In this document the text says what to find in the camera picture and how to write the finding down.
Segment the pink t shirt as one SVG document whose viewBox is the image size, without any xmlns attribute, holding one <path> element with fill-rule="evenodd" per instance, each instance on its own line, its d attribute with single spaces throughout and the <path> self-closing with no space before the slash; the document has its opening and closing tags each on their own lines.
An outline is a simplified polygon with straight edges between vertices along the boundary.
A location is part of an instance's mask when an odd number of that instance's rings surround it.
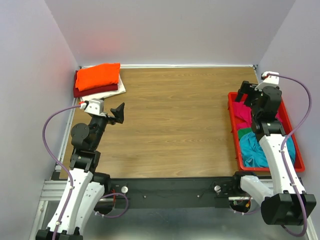
<svg viewBox="0 0 320 240">
<path fill-rule="evenodd" d="M 251 128 L 252 116 L 251 109 L 241 102 L 232 102 L 233 114 L 236 121 L 236 129 Z"/>
</svg>

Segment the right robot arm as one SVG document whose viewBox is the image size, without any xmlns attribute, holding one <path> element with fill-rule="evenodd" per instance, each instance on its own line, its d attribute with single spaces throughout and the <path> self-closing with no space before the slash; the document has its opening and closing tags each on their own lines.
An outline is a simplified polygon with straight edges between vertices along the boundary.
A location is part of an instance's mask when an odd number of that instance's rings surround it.
<svg viewBox="0 0 320 240">
<path fill-rule="evenodd" d="M 257 176 L 241 174 L 237 188 L 248 193 L 259 204 L 268 225 L 302 226 L 314 210 L 317 201 L 308 194 L 299 180 L 288 152 L 282 123 L 276 115 L 282 103 L 277 86 L 264 86 L 243 81 L 236 102 L 247 95 L 244 104 L 250 107 L 252 131 L 261 146 L 271 174 L 273 189 L 266 187 Z"/>
</svg>

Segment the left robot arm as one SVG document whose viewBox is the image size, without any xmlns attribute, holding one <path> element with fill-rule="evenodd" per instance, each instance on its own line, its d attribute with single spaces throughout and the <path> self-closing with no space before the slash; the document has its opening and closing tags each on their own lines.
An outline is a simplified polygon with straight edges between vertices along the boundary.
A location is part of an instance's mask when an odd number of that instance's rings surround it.
<svg viewBox="0 0 320 240">
<path fill-rule="evenodd" d="M 104 102 L 99 99 L 81 101 L 74 108 L 90 115 L 89 124 L 77 123 L 70 131 L 73 146 L 68 179 L 59 205 L 46 229 L 38 230 L 37 240 L 81 240 L 83 230 L 98 201 L 116 195 L 111 191 L 108 174 L 96 172 L 100 160 L 97 150 L 107 125 L 124 122 L 125 103 L 112 108 L 112 115 L 104 112 Z"/>
</svg>

